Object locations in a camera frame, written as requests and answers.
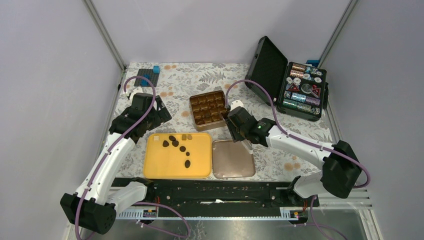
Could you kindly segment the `white handled metal tongs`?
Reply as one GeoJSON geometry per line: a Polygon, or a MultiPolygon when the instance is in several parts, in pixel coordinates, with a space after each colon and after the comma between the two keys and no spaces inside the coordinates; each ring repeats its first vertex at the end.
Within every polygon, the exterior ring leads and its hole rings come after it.
{"type": "Polygon", "coordinates": [[[241,141],[241,144],[245,147],[245,149],[246,149],[246,151],[248,152],[249,155],[253,154],[253,152],[254,152],[253,145],[249,140],[245,139],[245,140],[241,141]]]}

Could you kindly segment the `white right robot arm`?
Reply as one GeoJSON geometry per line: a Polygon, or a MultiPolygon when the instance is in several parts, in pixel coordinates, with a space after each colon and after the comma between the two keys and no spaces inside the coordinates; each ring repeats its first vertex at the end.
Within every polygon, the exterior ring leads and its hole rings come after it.
{"type": "Polygon", "coordinates": [[[363,171],[352,148],[344,141],[320,142],[279,129],[276,121],[256,120],[243,106],[230,107],[225,122],[235,142],[282,150],[318,168],[318,172],[297,176],[290,183],[286,198],[293,206],[324,193],[346,199],[363,171]]]}

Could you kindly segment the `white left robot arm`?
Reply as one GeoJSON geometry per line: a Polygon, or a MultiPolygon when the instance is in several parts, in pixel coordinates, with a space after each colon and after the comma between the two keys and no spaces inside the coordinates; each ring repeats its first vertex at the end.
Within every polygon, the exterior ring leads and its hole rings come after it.
{"type": "Polygon", "coordinates": [[[111,123],[103,150],[89,174],[73,194],[64,193],[60,206],[76,229],[104,235],[118,214],[135,202],[152,204],[155,192],[144,183],[131,183],[116,193],[110,188],[124,159],[148,131],[171,120],[159,95],[134,93],[131,105],[111,123]]]}

